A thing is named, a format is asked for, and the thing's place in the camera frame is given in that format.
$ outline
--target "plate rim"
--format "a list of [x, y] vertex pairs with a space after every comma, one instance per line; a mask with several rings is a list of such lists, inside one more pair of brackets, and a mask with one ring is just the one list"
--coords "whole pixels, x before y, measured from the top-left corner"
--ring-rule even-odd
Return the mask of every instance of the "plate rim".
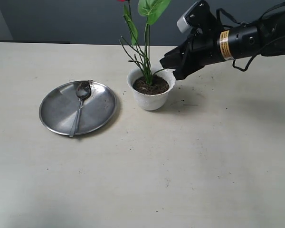
[[[58, 88], [61, 88], [61, 87], [63, 87], [63, 86], [67, 86], [67, 85], [74, 84], [74, 83], [80, 83], [80, 82], [83, 82], [83, 81], [85, 81], [85, 80], [73, 81], [73, 82], [68, 82], [68, 83], [62, 84], [62, 85], [56, 87], [55, 89], [51, 90], [51, 91], [43, 98], [43, 100], [42, 100], [42, 102], [41, 102], [41, 104], [40, 104], [40, 106], [39, 106], [39, 119], [40, 119], [40, 121], [42, 122], [42, 124], [43, 124], [47, 129], [49, 129], [51, 132], [54, 132], [54, 133], [60, 134], [60, 135], [66, 135], [66, 136], [69, 136], [69, 135], [70, 135], [70, 133], [62, 133], [62, 132], [60, 132], [60, 131], [54, 130], [54, 129], [50, 128], [50, 127], [44, 122], [44, 120], [43, 120], [43, 118], [42, 118], [42, 115], [41, 115], [41, 109], [42, 109], [42, 106], [43, 106], [45, 100], [48, 98], [48, 96], [49, 96], [54, 90], [56, 90], [56, 89], [58, 89]], [[103, 127], [104, 125], [106, 125], [106, 124], [112, 119], [112, 117], [114, 116], [114, 114], [116, 113], [116, 110], [117, 110], [117, 97], [116, 97], [114, 91], [113, 91], [110, 87], [108, 87], [108, 86], [106, 86], [106, 85], [104, 85], [104, 84], [102, 84], [102, 83], [99, 83], [99, 82], [96, 82], [96, 81], [93, 81], [93, 80], [89, 80], [89, 81], [91, 81], [90, 86], [91, 86], [91, 84], [93, 84], [93, 83], [97, 83], [98, 85], [103, 86], [104, 88], [106, 88], [106, 89], [113, 95], [114, 103], [115, 103], [115, 105], [114, 105], [114, 110], [112, 111], [112, 113], [111, 113], [111, 115], [109, 116], [109, 118], [107, 118], [107, 120], [104, 121], [104, 122], [103, 122], [101, 125], [99, 125], [98, 127], [93, 128], [92, 130], [89, 130], [89, 131], [85, 131], [85, 132], [83, 132], [83, 133], [75, 133], [74, 136], [88, 134], [88, 133], [91, 133], [91, 132], [96, 131], [96, 130], [98, 130], [99, 128]]]

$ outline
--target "green leaf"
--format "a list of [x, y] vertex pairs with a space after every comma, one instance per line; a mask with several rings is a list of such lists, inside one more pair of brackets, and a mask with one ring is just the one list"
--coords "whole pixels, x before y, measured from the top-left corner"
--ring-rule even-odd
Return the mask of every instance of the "green leaf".
[[130, 36], [131, 36], [131, 41], [132, 41], [132, 45], [136, 44], [136, 41], [138, 40], [138, 31], [136, 26], [134, 25], [132, 19], [131, 19], [131, 15], [130, 12], [128, 10], [128, 7], [124, 4], [123, 5], [123, 18], [125, 19], [125, 21], [128, 24], [129, 30], [130, 30]]
[[171, 0], [139, 0], [138, 12], [141, 16], [147, 17], [149, 25], [154, 24], [166, 10]]

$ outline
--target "soil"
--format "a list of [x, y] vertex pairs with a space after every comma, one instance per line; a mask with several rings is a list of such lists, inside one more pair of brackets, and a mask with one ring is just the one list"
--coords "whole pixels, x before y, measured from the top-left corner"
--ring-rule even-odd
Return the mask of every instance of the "soil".
[[169, 89], [169, 84], [161, 77], [153, 76], [152, 85], [148, 85], [144, 77], [138, 78], [133, 85], [133, 88], [147, 95], [157, 95], [166, 92]]

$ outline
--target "potted plant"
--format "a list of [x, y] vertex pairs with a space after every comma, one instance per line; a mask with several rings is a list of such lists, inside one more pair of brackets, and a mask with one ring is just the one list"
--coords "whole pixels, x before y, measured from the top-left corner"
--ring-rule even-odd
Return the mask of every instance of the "potted plant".
[[139, 0], [138, 12], [146, 17], [144, 29], [144, 47], [138, 42], [138, 30], [132, 20], [131, 0], [118, 0], [123, 4], [123, 18], [130, 31], [131, 41], [121, 36], [120, 44], [130, 58], [129, 62], [136, 64], [136, 68], [128, 75], [128, 85], [132, 89], [138, 105], [148, 111], [162, 107], [168, 98], [168, 93], [175, 85], [175, 78], [171, 71], [150, 62], [151, 25], [166, 10], [171, 0]]

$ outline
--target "spoon handle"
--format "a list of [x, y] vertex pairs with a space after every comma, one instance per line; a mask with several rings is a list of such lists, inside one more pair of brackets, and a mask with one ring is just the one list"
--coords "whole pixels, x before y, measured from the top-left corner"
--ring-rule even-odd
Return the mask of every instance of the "spoon handle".
[[75, 116], [75, 120], [73, 122], [73, 126], [71, 128], [71, 132], [70, 132], [70, 137], [72, 138], [74, 135], [75, 135], [75, 132], [78, 128], [78, 125], [79, 125], [79, 118], [80, 118], [80, 108], [83, 104], [83, 100], [80, 99], [80, 102], [79, 102], [79, 106], [78, 106], [78, 109], [77, 109], [77, 112], [76, 112], [76, 116]]

